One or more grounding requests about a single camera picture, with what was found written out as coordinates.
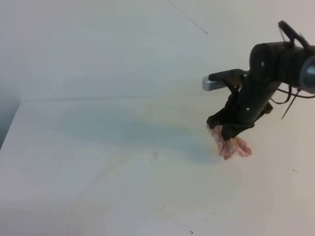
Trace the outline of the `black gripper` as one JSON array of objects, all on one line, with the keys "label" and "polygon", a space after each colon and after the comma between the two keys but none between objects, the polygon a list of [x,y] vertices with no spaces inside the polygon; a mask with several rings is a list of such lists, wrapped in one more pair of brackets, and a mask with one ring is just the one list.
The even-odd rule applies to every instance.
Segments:
[{"label": "black gripper", "polygon": [[210,116],[207,124],[210,128],[222,125],[224,141],[235,138],[246,130],[245,126],[259,119],[280,84],[279,81],[248,74],[239,87],[229,88],[231,94],[224,108]]}]

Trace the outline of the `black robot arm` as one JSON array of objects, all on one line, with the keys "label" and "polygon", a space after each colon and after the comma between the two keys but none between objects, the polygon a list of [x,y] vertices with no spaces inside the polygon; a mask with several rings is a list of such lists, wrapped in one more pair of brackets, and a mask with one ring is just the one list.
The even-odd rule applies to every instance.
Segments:
[{"label": "black robot arm", "polygon": [[228,87],[231,94],[225,106],[208,117],[210,129],[221,126],[225,141],[253,128],[255,122],[272,111],[270,99],[284,83],[289,88],[315,92],[315,48],[288,42],[262,43],[253,47],[250,68],[231,69],[203,79],[205,91]]}]

